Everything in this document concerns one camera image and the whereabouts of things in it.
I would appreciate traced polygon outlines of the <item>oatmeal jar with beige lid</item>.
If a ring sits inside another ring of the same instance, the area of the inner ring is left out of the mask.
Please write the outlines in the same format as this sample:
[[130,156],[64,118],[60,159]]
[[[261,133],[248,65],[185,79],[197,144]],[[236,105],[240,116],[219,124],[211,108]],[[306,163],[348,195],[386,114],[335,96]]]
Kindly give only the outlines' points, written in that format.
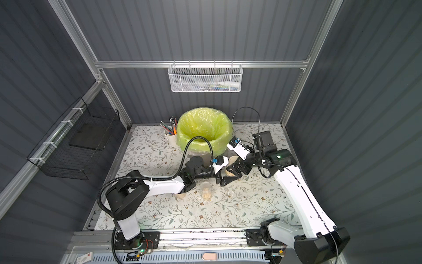
[[236,175],[233,174],[231,171],[229,171],[227,168],[230,167],[233,163],[235,163],[237,161],[237,159],[238,159],[238,156],[231,156],[231,157],[229,157],[229,159],[228,159],[228,161],[229,161],[228,166],[225,167],[225,169],[224,169],[224,172],[225,172],[225,175],[226,176],[228,176],[228,177],[236,177]]

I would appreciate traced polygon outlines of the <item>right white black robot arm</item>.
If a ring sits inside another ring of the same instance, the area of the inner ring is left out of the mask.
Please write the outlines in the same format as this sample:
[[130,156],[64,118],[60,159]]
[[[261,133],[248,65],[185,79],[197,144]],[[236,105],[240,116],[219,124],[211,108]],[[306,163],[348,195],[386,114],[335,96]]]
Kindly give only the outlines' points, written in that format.
[[303,264],[322,264],[339,256],[350,240],[346,228],[338,227],[324,212],[302,177],[292,153],[279,150],[271,133],[253,135],[254,147],[249,147],[234,136],[227,148],[237,154],[237,160],[227,166],[235,179],[249,174],[253,167],[266,169],[266,179],[275,179],[288,196],[300,220],[301,228],[285,224],[273,217],[263,221],[259,229],[246,230],[249,246],[282,243],[295,250]]

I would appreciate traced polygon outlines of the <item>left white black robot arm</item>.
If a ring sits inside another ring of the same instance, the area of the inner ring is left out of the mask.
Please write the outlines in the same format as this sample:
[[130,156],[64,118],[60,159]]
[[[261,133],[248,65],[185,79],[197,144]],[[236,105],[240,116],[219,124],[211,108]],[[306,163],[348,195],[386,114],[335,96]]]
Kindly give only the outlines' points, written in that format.
[[108,214],[115,228],[123,233],[126,241],[142,237],[135,213],[145,198],[162,194],[184,194],[196,186],[196,179],[215,179],[224,187],[242,177],[240,169],[229,165],[226,156],[218,156],[205,164],[200,156],[182,164],[175,176],[148,178],[138,170],[131,171],[105,183],[97,196],[97,203]]

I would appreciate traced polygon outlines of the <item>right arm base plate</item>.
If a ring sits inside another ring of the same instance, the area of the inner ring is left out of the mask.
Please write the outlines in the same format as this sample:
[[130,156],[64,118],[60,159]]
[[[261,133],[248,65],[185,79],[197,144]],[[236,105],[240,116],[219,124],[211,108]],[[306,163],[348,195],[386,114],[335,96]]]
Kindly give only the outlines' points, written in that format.
[[261,234],[259,228],[246,229],[244,231],[244,235],[246,237],[247,245],[249,247],[264,246],[265,245],[265,243],[263,242],[262,234]]

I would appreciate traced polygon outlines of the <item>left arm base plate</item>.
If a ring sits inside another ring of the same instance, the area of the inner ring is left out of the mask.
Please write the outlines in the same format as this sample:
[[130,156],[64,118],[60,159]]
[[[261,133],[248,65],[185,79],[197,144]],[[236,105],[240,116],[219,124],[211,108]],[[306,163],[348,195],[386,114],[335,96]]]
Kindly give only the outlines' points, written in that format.
[[122,232],[115,235],[114,247],[117,250],[155,250],[160,241],[160,232],[142,232],[131,240],[126,240]]

